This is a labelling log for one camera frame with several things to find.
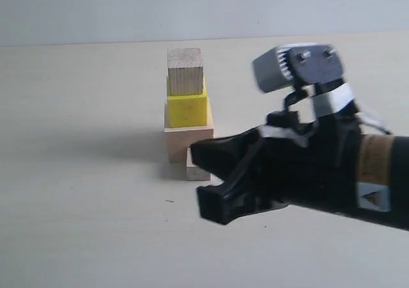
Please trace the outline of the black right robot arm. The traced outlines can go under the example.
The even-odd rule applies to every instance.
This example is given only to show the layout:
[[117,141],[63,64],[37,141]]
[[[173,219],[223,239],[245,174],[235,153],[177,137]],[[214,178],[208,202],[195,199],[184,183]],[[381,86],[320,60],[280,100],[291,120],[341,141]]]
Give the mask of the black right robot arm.
[[264,124],[190,147],[192,162],[221,180],[196,190],[201,218],[226,225],[300,206],[408,229],[408,138],[364,134],[348,105],[301,123],[275,111]]

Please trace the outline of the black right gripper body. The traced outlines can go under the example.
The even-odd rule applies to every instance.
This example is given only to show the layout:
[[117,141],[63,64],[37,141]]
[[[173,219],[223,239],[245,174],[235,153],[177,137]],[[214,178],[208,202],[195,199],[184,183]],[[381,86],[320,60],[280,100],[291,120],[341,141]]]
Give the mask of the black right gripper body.
[[300,124],[309,136],[302,147],[290,137],[263,137],[251,128],[238,137],[238,155],[246,159],[245,186],[236,212],[243,215],[289,205],[340,215],[361,215],[356,165],[362,131],[357,106]]

